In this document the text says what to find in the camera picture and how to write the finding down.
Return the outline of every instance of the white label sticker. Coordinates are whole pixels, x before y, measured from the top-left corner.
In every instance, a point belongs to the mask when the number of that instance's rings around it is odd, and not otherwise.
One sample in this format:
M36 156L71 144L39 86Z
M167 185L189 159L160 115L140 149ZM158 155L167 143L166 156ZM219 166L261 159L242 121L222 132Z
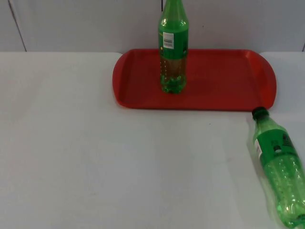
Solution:
M258 158L260 158L263 152L262 152L261 146L259 145L259 142L257 139L254 142L254 146L255 146L256 152L258 154Z
M167 49L173 49L173 33L163 32L163 47Z

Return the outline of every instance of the green plastic bottle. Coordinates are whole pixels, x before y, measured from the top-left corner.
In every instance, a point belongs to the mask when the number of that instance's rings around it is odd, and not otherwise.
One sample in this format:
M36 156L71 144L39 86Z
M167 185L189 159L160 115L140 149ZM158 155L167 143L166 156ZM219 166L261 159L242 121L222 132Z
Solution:
M180 93L186 85L188 52L187 20L182 0L167 0L159 22L161 86L167 93Z
M254 146L277 199L280 220L288 228L305 224L305 177L302 162L282 126L264 107L252 111Z

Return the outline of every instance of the white surface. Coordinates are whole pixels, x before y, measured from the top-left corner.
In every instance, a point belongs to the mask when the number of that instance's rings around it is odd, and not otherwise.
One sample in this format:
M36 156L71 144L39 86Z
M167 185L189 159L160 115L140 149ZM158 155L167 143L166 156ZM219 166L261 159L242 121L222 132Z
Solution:
M0 0L0 51L24 51L7 0Z
M292 101L304 55L264 56L279 81L272 116L302 153L305 106ZM0 53L0 228L281 228L267 211L251 114L120 107L119 57Z
M12 0L28 51L158 47L161 0Z
M29 51L156 48L161 0L11 0ZM191 48L301 51L304 0L184 0Z

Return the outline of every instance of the white table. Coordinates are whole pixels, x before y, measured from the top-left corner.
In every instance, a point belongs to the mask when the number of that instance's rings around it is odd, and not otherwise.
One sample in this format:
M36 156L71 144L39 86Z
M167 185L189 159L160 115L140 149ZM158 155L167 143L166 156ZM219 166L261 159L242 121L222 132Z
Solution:
M305 161L305 55L263 56L278 77L271 115ZM0 228L281 228L251 114L120 107L119 57L0 54Z

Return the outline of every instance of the bottle base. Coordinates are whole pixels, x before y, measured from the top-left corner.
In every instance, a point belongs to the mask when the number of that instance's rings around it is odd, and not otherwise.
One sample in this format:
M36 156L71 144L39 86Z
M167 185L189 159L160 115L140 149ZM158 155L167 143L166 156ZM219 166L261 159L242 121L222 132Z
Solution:
M178 77L168 77L161 75L161 87L165 93L179 94L186 86L185 75L179 75Z

